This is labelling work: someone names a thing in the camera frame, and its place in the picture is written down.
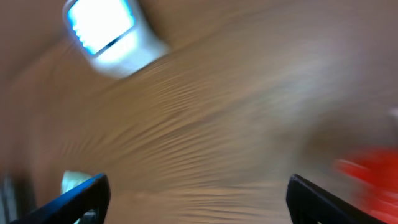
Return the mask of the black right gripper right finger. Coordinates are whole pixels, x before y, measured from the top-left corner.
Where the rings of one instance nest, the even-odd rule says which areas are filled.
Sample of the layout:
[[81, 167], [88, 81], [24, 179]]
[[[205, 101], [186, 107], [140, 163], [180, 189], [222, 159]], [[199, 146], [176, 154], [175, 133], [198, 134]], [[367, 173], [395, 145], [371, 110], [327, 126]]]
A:
[[285, 198], [293, 224], [383, 224], [300, 175], [290, 177]]

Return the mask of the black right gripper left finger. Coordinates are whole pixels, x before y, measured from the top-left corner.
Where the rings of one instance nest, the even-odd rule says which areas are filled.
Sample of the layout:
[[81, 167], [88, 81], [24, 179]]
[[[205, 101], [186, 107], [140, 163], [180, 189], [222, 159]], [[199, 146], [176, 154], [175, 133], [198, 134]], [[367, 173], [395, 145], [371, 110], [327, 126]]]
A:
[[10, 177], [9, 223], [102, 224], [110, 198], [108, 178], [98, 174], [38, 208], [31, 180]]

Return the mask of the orange spaghetti pasta packet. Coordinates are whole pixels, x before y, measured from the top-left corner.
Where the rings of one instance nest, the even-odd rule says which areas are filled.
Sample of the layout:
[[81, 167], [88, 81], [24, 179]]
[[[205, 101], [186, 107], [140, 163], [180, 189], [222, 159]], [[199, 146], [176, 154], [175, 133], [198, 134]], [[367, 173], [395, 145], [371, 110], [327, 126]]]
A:
[[358, 207], [386, 223], [397, 223], [397, 148], [368, 147], [335, 160], [334, 167], [362, 183]]

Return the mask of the teal wet wipes packet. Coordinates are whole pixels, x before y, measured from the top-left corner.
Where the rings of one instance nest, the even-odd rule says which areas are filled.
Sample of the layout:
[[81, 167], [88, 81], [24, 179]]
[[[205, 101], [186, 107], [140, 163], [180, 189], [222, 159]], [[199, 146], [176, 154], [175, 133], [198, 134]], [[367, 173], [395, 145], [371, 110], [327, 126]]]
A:
[[61, 194], [68, 192], [90, 178], [91, 175], [86, 173], [69, 170], [65, 171], [61, 182]]

